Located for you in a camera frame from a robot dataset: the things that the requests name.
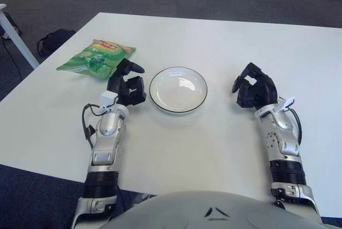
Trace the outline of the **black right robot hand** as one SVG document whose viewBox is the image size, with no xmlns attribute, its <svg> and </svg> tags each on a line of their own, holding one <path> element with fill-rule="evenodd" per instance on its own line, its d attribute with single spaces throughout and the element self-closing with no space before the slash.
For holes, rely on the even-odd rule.
<svg viewBox="0 0 342 229">
<path fill-rule="evenodd" d="M 273 80 L 253 63 L 249 63 L 234 81 L 232 93 L 238 92 L 236 103 L 242 108 L 257 110 L 277 103 Z"/>
</svg>

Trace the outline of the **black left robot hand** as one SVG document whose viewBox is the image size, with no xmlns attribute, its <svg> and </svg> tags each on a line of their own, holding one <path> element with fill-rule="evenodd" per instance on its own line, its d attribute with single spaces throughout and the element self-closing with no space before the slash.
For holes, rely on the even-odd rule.
<svg viewBox="0 0 342 229">
<path fill-rule="evenodd" d="M 145 70 L 138 64 L 124 58 L 117 65 L 116 70 L 109 77 L 107 83 L 107 90 L 117 93 L 118 95 L 116 103 L 124 106 L 138 105 L 146 100 L 144 80 L 141 76 L 136 76 L 127 80 L 123 78 L 130 72 L 143 74 L 145 73 Z"/>
</svg>

